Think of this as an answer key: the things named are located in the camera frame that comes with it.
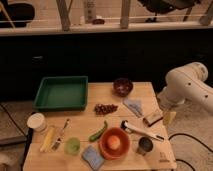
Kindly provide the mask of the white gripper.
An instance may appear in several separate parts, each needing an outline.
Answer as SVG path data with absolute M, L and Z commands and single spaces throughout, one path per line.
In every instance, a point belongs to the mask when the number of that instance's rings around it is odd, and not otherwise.
M 163 124 L 165 126 L 167 126 L 173 121 L 173 119 L 176 116 L 176 112 L 173 111 L 174 108 L 176 107 L 176 105 L 171 103 L 170 101 L 168 101 L 162 95 L 158 95 L 157 99 L 158 99 L 158 102 L 159 102 L 159 107 L 164 112 L 164 114 L 163 114 Z

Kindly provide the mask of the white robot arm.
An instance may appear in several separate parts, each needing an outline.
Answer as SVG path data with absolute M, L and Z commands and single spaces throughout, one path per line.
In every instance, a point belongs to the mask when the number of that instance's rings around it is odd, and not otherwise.
M 163 111 L 163 124 L 169 125 L 176 112 L 174 108 L 190 100 L 213 114 L 213 87 L 205 84 L 207 67 L 200 62 L 192 62 L 170 70 L 166 76 L 166 86 L 157 95 Z

